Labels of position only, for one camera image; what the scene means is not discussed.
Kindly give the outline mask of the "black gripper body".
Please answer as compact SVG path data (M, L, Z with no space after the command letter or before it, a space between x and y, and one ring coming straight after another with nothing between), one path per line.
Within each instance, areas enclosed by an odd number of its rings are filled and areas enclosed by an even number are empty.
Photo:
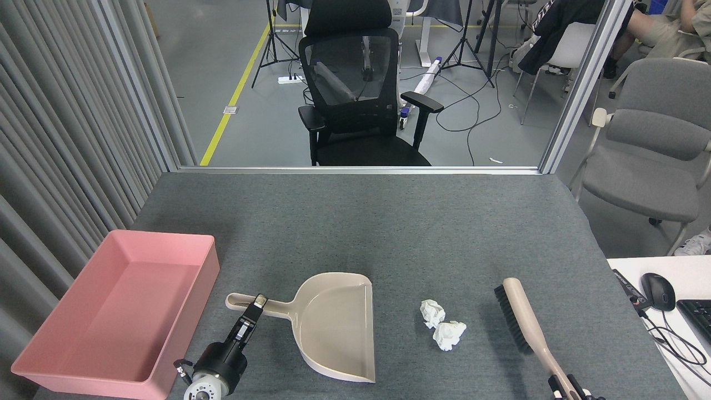
M243 348L243 344L235 341L209 344L193 367L193 385L211 376L220 382L223 393L233 393L247 368Z

